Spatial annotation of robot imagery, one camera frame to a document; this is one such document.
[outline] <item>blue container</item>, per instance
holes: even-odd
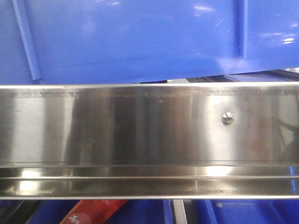
[[[140,83],[299,66],[293,0],[2,0],[0,84]]]
[[[44,200],[28,224],[58,224],[79,200]]]
[[[199,223],[299,223],[299,200],[197,200],[195,205]]]
[[[106,224],[173,224],[169,200],[130,200]]]

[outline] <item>red package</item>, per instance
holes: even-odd
[[[81,200],[60,224],[103,224],[127,200]]]

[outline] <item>stainless steel bar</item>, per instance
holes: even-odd
[[[299,197],[298,116],[296,82],[0,86],[0,197]]]

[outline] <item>screw head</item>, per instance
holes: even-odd
[[[226,112],[222,116],[222,122],[225,125],[230,125],[231,123],[234,122],[234,115],[231,112]]]

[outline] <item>shelf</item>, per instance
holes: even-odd
[[[1,86],[1,199],[298,198],[298,95],[296,82]]]

